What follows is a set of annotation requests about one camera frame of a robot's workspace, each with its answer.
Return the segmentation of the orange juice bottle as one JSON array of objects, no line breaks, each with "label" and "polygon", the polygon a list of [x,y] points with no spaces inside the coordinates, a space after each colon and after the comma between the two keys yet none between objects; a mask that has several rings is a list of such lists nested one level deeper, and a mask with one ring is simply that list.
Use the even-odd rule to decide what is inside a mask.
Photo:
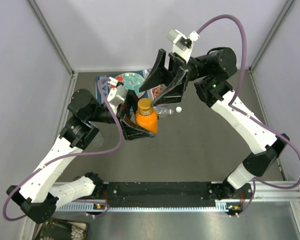
[{"label": "orange juice bottle", "polygon": [[158,116],[153,108],[150,114],[143,114],[138,109],[135,113],[136,124],[144,129],[156,134],[158,132]]}]

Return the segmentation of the orange bottle cap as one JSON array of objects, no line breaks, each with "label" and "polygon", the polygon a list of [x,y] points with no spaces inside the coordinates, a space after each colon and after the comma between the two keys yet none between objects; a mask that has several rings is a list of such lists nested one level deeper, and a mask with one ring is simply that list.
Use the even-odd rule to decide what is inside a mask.
[{"label": "orange bottle cap", "polygon": [[150,114],[153,111],[152,100],[149,98],[141,98],[137,103],[137,109],[140,113]]}]

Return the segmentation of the white bottle cap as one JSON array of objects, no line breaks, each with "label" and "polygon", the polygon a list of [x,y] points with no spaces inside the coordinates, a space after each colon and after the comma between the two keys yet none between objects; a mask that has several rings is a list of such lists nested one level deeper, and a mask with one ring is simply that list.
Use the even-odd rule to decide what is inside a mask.
[{"label": "white bottle cap", "polygon": [[182,111],[182,108],[180,106],[176,107],[176,112],[180,113]]}]

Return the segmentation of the clear bottle orange base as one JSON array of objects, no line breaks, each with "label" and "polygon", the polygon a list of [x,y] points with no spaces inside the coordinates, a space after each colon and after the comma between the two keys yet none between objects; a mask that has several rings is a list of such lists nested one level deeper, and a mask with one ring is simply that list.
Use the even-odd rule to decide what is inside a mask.
[{"label": "clear bottle orange base", "polygon": [[173,109],[164,106],[156,106],[154,107],[154,110],[159,119],[163,119],[174,114]]}]

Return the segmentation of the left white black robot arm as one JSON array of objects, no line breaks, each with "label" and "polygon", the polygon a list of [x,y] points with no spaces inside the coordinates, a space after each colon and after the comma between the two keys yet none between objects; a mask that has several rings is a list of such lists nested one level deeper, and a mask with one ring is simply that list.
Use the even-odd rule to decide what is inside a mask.
[{"label": "left white black robot arm", "polygon": [[[48,154],[37,168],[19,185],[10,186],[6,193],[3,217],[10,221],[7,206],[16,203],[25,217],[37,224],[47,221],[57,209],[82,197],[99,198],[104,191],[102,180],[96,173],[88,172],[70,183],[54,184],[68,165],[78,156],[96,156],[119,149],[124,140],[153,138],[155,134],[131,121],[130,110],[137,110],[139,98],[133,90],[120,85],[101,96],[100,104],[87,89],[75,91],[67,109],[72,114],[60,131]],[[115,124],[119,140],[115,147],[103,151],[86,152],[100,130],[94,122]]]}]

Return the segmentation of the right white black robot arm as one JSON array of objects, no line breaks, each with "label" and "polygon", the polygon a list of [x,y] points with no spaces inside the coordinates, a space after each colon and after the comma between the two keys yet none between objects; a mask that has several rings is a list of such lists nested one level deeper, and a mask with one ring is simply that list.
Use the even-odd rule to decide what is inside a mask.
[{"label": "right white black robot arm", "polygon": [[254,122],[253,114],[235,96],[228,79],[237,72],[235,52],[229,47],[211,49],[206,55],[191,57],[185,62],[176,53],[169,53],[165,67],[166,51],[159,49],[155,63],[139,90],[149,90],[158,85],[165,89],[154,99],[152,106],[177,104],[182,101],[189,82],[194,82],[198,98],[222,116],[244,139],[251,153],[222,182],[224,197],[235,198],[242,187],[256,177],[261,177],[286,147],[286,142],[265,127]]}]

